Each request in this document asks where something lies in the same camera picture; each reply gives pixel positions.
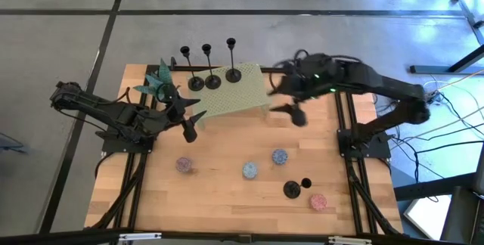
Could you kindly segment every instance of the green mesh platform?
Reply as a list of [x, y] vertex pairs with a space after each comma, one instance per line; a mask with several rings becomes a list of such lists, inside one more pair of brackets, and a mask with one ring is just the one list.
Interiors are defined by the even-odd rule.
[[[267, 96], [264, 76], [260, 66], [255, 63], [235, 64], [242, 73], [239, 82], [231, 83], [225, 79], [225, 73], [231, 67], [220, 67], [212, 70], [213, 75], [217, 75], [222, 80], [222, 84], [215, 90], [210, 90], [206, 86], [200, 91], [191, 91], [191, 98], [199, 98], [201, 102], [193, 106], [194, 114], [206, 110], [202, 119], [211, 116], [219, 116], [225, 113], [246, 110], [252, 107], [269, 106], [271, 100]], [[203, 80], [210, 75], [209, 70], [196, 72]]]

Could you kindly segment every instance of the blue disc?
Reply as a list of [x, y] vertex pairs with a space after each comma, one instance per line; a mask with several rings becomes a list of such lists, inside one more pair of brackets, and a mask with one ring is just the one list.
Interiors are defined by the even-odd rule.
[[245, 178], [253, 179], [257, 176], [257, 165], [254, 162], [247, 162], [242, 169]]
[[274, 150], [272, 153], [272, 161], [276, 165], [284, 165], [287, 161], [287, 152], [281, 149]]

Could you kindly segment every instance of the pink speckled puck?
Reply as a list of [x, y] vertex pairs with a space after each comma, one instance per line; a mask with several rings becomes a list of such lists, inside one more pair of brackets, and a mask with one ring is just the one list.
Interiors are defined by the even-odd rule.
[[190, 172], [191, 170], [191, 160], [185, 157], [176, 160], [176, 170], [182, 173]]
[[326, 198], [321, 194], [311, 196], [311, 207], [316, 211], [322, 211], [326, 208]]

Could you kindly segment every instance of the wooden table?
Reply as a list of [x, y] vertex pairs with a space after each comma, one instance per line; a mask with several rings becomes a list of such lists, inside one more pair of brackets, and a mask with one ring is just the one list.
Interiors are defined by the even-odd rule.
[[[146, 65], [128, 64], [119, 93], [128, 86], [142, 85], [146, 69]], [[174, 83], [181, 86], [184, 97], [188, 96], [187, 74], [173, 73]], [[270, 89], [265, 76], [266, 87]], [[131, 91], [130, 96], [132, 101], [140, 98], [136, 91]], [[278, 95], [272, 103], [289, 101], [288, 97]], [[376, 117], [371, 95], [355, 95], [354, 101], [360, 123]], [[147, 158], [135, 230], [355, 234], [346, 170], [337, 146], [335, 98], [325, 95], [302, 108], [309, 121], [304, 128], [295, 127], [283, 113], [270, 113], [264, 119], [257, 108], [207, 119], [206, 128], [197, 130], [198, 139], [191, 144], [184, 140], [181, 127], [161, 133]], [[288, 152], [285, 166], [276, 166], [271, 161], [271, 153], [277, 148]], [[115, 154], [101, 165], [86, 226], [96, 223], [118, 196], [126, 157], [127, 154]], [[192, 159], [192, 174], [176, 171], [175, 161], [179, 157]], [[242, 176], [247, 161], [254, 161], [259, 167], [254, 180]], [[374, 202], [392, 226], [401, 231], [388, 168], [379, 160], [365, 162]], [[284, 183], [301, 182], [303, 178], [310, 178], [312, 186], [302, 188], [294, 200], [285, 197]], [[316, 212], [309, 207], [312, 194], [327, 198], [326, 210]], [[368, 231], [365, 205], [361, 199], [359, 203], [363, 228]], [[122, 226], [127, 225], [130, 206], [128, 199]]]

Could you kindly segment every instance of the concrete floor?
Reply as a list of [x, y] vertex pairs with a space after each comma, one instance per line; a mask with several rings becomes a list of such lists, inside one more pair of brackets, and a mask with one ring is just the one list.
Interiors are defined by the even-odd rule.
[[[113, 1], [0, 0], [0, 8], [111, 9]], [[479, 0], [465, 1], [477, 17], [484, 14]], [[449, 0], [122, 0], [121, 9], [460, 10]], [[107, 16], [0, 15], [0, 131], [22, 141], [29, 150], [25, 155], [0, 155], [2, 236], [37, 231], [72, 123], [49, 107], [48, 98], [58, 80], [86, 83], [106, 22]], [[205, 64], [200, 47], [210, 43], [212, 62], [226, 65], [228, 37], [237, 40], [237, 62], [255, 60], [271, 66], [304, 48], [360, 57], [382, 75], [422, 84], [432, 77], [409, 74], [410, 65], [448, 66], [479, 46], [463, 17], [118, 16], [95, 94], [115, 98], [125, 64], [156, 64], [160, 57], [168, 60], [171, 56], [185, 64], [178, 51], [182, 45], [192, 48], [193, 64]], [[452, 81], [459, 77], [436, 78]], [[484, 91], [482, 79], [468, 79], [459, 86], [483, 103], [484, 96], [479, 95]], [[435, 85], [426, 88], [432, 90]], [[459, 89], [447, 88], [445, 94], [462, 116], [476, 109], [473, 99]], [[380, 97], [377, 108], [386, 102]], [[402, 137], [456, 119], [445, 105], [432, 105], [431, 113], [431, 120], [421, 126], [402, 125]], [[469, 122], [480, 124], [481, 116]], [[432, 135], [461, 127], [458, 123]], [[94, 131], [90, 126], [82, 130], [53, 231], [83, 226], [102, 145]], [[476, 138], [466, 131], [411, 143], [424, 150]], [[420, 162], [443, 176], [472, 172], [480, 148], [478, 144], [452, 147], [422, 154]], [[392, 152], [392, 165], [413, 176], [414, 164], [398, 148]], [[420, 169], [421, 181], [436, 178]]]

